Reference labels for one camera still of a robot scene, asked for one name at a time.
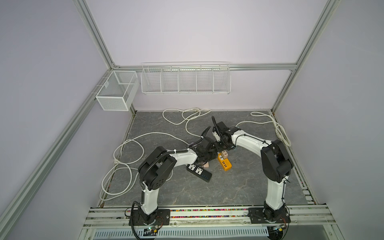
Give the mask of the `orange power strip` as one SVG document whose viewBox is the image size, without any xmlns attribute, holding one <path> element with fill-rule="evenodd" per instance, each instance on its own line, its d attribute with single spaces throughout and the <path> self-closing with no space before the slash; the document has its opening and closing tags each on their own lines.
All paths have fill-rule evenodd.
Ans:
<svg viewBox="0 0 384 240">
<path fill-rule="evenodd" d="M 218 161 L 221 164 L 224 171 L 228 171 L 232 168 L 231 162 L 228 160 L 228 158 L 224 158 L 221 153 L 218 154 Z"/>
</svg>

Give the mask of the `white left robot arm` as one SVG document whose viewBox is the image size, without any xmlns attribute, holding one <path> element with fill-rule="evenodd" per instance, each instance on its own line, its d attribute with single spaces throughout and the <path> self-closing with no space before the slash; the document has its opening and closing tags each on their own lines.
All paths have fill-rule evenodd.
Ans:
<svg viewBox="0 0 384 240">
<path fill-rule="evenodd" d="M 139 220 L 144 224 L 155 221 L 158 211 L 159 189 L 164 185 L 175 167 L 184 166 L 186 170 L 205 182 L 210 182 L 212 174 L 202 165 L 217 158 L 215 149 L 187 148 L 184 150 L 166 150 L 159 146 L 139 166 L 138 173 L 142 187 L 139 206 Z"/>
</svg>

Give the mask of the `black power strip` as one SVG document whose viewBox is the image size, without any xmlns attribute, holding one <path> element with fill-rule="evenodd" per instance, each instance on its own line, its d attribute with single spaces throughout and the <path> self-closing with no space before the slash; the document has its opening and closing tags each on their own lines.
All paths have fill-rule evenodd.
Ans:
<svg viewBox="0 0 384 240">
<path fill-rule="evenodd" d="M 203 168 L 197 165 L 194 165 L 194 164 L 187 165 L 186 169 L 188 172 L 192 173 L 194 176 L 198 177 L 199 179 L 207 183 L 209 183 L 212 178 L 212 174 L 209 171 L 204 170 Z"/>
</svg>

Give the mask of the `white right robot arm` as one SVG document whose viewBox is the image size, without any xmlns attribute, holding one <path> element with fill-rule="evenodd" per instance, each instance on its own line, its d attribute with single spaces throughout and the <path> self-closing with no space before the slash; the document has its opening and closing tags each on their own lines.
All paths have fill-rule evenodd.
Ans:
<svg viewBox="0 0 384 240">
<path fill-rule="evenodd" d="M 263 172 L 268 179 L 268 189 L 264 209 L 257 215 L 269 223 L 279 220 L 289 223 L 291 220 L 285 203 L 285 191 L 293 163 L 285 144 L 280 140 L 264 140 L 239 128 L 219 130 L 215 127 L 213 135 L 219 146 L 226 150 L 243 147 L 262 159 Z"/>
</svg>

